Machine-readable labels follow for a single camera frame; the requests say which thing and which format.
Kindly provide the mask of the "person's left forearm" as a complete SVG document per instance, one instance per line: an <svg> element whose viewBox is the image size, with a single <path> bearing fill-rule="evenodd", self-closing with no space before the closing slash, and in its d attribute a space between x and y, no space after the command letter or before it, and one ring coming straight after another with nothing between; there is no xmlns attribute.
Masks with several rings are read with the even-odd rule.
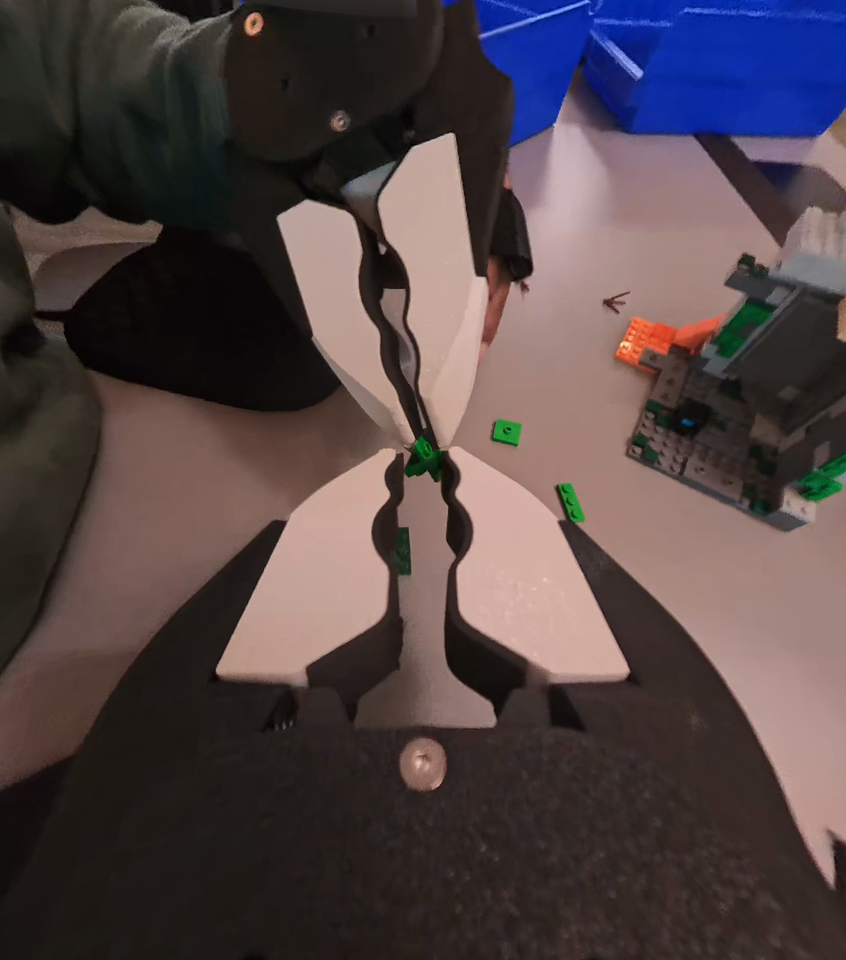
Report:
<svg viewBox="0 0 846 960"><path fill-rule="evenodd" d="M0 2L0 200L227 230L230 30L152 2Z"/></svg>

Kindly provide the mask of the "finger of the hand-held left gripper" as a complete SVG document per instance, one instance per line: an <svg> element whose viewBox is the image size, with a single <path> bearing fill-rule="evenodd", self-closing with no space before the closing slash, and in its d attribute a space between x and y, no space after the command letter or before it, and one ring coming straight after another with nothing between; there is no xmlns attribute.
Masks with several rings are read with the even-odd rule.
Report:
<svg viewBox="0 0 846 960"><path fill-rule="evenodd" d="M488 305L455 135L412 147L381 187L377 207L408 280L405 323L418 355L418 397L437 444L450 447L474 389Z"/></svg>
<svg viewBox="0 0 846 960"><path fill-rule="evenodd" d="M413 446L424 427L383 311L375 237L349 210L310 198L277 223L318 351L363 411Z"/></svg>

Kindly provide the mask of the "person's left hand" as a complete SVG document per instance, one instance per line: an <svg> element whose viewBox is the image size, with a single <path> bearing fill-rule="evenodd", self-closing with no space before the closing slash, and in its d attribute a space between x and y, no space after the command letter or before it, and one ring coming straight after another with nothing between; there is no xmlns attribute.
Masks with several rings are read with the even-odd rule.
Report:
<svg viewBox="0 0 846 960"><path fill-rule="evenodd" d="M487 261L488 302L479 348L480 360L497 337L511 289L517 287L525 292L533 272L525 211L512 188L510 171L506 170Z"/></svg>

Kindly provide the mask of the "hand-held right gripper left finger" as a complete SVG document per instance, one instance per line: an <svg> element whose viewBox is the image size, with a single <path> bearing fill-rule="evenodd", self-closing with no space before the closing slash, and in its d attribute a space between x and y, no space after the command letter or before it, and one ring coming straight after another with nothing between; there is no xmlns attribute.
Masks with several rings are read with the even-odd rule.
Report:
<svg viewBox="0 0 846 960"><path fill-rule="evenodd" d="M404 455L384 447L291 513L215 667L225 683L331 690L349 720L404 647L392 558Z"/></svg>

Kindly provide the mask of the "grey toy brick building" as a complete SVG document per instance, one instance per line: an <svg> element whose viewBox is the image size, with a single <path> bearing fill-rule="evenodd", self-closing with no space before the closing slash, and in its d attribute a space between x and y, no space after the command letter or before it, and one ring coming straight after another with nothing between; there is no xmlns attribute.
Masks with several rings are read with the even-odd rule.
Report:
<svg viewBox="0 0 846 960"><path fill-rule="evenodd" d="M807 208L726 286L720 317L631 320L616 359L653 380L626 456L789 532L846 486L846 211Z"/></svg>

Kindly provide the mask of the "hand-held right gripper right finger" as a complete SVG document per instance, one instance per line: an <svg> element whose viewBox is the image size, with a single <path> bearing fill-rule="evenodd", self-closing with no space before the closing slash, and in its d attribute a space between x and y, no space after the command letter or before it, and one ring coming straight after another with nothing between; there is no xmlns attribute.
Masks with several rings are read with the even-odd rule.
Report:
<svg viewBox="0 0 846 960"><path fill-rule="evenodd" d="M500 716L516 690L615 683L630 665L555 514L461 447L444 454L453 553L445 656Z"/></svg>

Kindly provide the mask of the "grey desk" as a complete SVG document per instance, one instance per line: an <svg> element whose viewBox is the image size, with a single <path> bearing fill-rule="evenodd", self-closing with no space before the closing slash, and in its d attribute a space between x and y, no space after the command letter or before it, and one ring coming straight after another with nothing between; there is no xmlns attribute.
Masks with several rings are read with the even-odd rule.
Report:
<svg viewBox="0 0 846 960"><path fill-rule="evenodd" d="M717 666L829 873L846 839L846 489L791 533L629 460L646 375L615 360L629 309L672 325L736 301L741 253L776 243L693 138L611 127L582 79L556 125L512 151L535 272L509 298L455 443L581 530L652 593ZM93 484L42 616L0 679L0 789L70 756L141 647L273 520L384 446L340 390L259 414L94 373ZM518 447L491 441L503 418Z"/></svg>

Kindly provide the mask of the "small green toy brick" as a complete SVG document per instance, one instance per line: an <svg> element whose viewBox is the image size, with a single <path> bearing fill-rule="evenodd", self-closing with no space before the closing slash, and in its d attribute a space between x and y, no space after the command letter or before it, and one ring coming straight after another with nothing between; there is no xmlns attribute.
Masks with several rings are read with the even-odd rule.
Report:
<svg viewBox="0 0 846 960"><path fill-rule="evenodd" d="M425 436L417 439L409 451L405 464L406 477L429 475L436 483L441 482L443 451L434 447Z"/></svg>

